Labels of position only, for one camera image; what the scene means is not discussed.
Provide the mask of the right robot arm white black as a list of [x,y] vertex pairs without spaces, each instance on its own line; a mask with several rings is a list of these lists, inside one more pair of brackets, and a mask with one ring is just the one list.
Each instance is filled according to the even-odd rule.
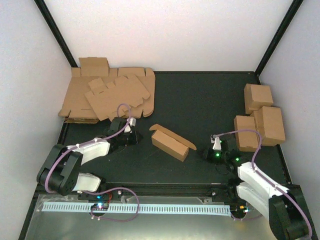
[[236,149],[231,140],[215,138],[199,150],[205,161],[224,166],[235,179],[229,181],[228,198],[243,200],[268,220],[278,240],[311,239],[310,213],[298,185],[281,185]]

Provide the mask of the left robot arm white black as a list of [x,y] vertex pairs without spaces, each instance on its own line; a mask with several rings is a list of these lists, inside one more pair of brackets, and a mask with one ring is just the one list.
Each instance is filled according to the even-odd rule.
[[136,121],[134,117],[116,117],[106,135],[76,145],[54,145],[36,176],[37,183],[48,193],[67,196],[72,192],[89,192],[95,199],[103,199],[108,188],[101,183],[102,178],[81,172],[81,166],[120,148],[137,145],[142,135],[136,130]]

